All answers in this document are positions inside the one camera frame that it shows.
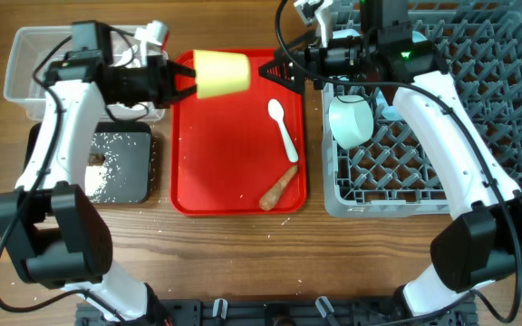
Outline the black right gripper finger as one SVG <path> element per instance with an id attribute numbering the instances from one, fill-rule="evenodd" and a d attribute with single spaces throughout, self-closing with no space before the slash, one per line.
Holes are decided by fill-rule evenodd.
<path id="1" fill-rule="evenodd" d="M 274 51 L 274 62 L 289 62 L 289 57 L 286 53 L 289 53 L 298 63 L 305 62 L 305 47 L 309 43 L 309 34 L 301 34 L 290 42 L 287 42 L 283 35 L 278 36 L 277 39 L 282 42 Z"/>
<path id="2" fill-rule="evenodd" d="M 305 75 L 296 68 L 261 67 L 259 76 L 274 82 L 297 94 L 305 93 Z"/>

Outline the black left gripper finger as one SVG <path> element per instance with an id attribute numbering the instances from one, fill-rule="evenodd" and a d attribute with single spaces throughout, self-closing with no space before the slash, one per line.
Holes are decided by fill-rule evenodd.
<path id="1" fill-rule="evenodd" d="M 173 61 L 167 61 L 167 69 L 173 76 L 187 76 L 190 78 L 196 77 L 196 71 L 192 68 L 179 64 Z"/>
<path id="2" fill-rule="evenodd" d="M 171 105 L 182 101 L 197 92 L 197 86 L 192 85 L 183 90 L 171 89 L 166 97 L 166 104 Z"/>

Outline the white plastic spoon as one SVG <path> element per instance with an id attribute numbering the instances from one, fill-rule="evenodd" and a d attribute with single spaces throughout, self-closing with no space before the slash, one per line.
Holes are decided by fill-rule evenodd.
<path id="1" fill-rule="evenodd" d="M 285 126 L 285 111 L 276 99 L 271 99 L 268 102 L 269 116 L 277 123 L 280 134 L 284 143 L 285 153 L 290 162 L 296 163 L 299 159 L 295 145 Z"/>

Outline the yellow plastic cup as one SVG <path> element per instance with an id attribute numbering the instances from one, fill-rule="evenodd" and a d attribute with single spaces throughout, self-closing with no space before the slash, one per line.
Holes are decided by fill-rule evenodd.
<path id="1" fill-rule="evenodd" d="M 250 62 L 243 53 L 194 50 L 193 63 L 200 100 L 246 91 L 250 87 Z"/>

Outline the green bowl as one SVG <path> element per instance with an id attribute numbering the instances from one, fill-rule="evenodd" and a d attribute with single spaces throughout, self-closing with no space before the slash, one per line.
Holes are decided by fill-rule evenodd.
<path id="1" fill-rule="evenodd" d="M 357 148 L 372 137 L 372 110 L 362 96 L 334 97 L 329 105 L 328 120 L 334 139 L 343 149 Z"/>

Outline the carrot piece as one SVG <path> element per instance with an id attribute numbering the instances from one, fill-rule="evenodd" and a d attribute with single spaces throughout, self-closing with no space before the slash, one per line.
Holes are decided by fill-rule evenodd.
<path id="1" fill-rule="evenodd" d="M 277 182 L 263 194 L 263 196 L 259 199 L 258 202 L 259 207 L 263 211 L 270 211 L 277 205 L 281 196 L 284 194 L 285 189 L 288 187 L 289 183 L 292 181 L 297 171 L 297 165 L 293 165 L 292 167 L 290 167 L 284 173 L 284 175 L 281 176 L 277 180 Z"/>

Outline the light blue bowl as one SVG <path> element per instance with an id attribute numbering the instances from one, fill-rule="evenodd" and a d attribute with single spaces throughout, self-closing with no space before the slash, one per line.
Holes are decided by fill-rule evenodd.
<path id="1" fill-rule="evenodd" d="M 348 39 L 348 38 L 359 38 L 361 37 L 362 35 L 352 29 L 352 28 L 349 28 L 349 29 L 342 29 L 342 30 L 338 30 L 338 31 L 334 31 L 333 32 L 333 39 L 334 40 L 342 40 L 342 39 Z"/>

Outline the white napkin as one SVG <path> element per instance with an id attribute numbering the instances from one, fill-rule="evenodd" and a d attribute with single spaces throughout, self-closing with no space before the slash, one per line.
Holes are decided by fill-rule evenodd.
<path id="1" fill-rule="evenodd" d="M 123 68 L 139 68 L 141 67 L 140 59 L 138 58 L 139 46 L 134 44 L 131 48 L 126 50 L 121 58 L 114 64 L 115 67 Z"/>

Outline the light blue plate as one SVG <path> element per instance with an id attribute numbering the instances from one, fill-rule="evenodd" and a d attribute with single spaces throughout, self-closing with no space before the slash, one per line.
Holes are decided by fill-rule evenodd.
<path id="1" fill-rule="evenodd" d="M 412 41 L 414 43 L 421 43 L 426 40 L 427 38 L 424 34 L 417 31 L 412 32 Z M 394 106 L 388 104 L 388 101 L 386 100 L 385 96 L 381 91 L 378 91 L 375 102 L 378 107 L 382 108 L 382 117 L 385 120 L 402 120 L 401 114 L 397 111 L 397 109 Z"/>

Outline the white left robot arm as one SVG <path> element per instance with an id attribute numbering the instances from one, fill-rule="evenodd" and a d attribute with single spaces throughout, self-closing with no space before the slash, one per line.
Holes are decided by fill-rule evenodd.
<path id="1" fill-rule="evenodd" d="M 109 227 L 85 195 L 92 138 L 112 104 L 163 108 L 196 92 L 179 76 L 195 70 L 148 55 L 141 67 L 113 61 L 115 28 L 77 22 L 61 60 L 46 55 L 32 78 L 45 92 L 45 111 L 30 158 L 14 189 L 0 194 L 0 260 L 7 254 L 25 283 L 72 295 L 119 325 L 170 325 L 172 315 L 152 288 L 114 261 Z M 0 296 L 0 307 L 13 306 Z"/>

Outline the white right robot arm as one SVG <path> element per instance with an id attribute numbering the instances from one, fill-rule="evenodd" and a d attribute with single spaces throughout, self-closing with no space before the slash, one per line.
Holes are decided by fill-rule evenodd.
<path id="1" fill-rule="evenodd" d="M 465 111 L 449 65 L 430 40 L 415 42 L 404 1 L 363 1 L 361 31 L 334 38 L 327 1 L 298 1 L 318 43 L 297 50 L 281 43 L 276 58 L 294 69 L 293 89 L 306 80 L 381 90 L 422 145 L 446 195 L 450 224 L 431 242 L 430 266 L 397 291 L 411 320 L 428 319 L 482 288 L 513 277 L 505 322 L 522 299 L 522 190 L 494 158 Z"/>

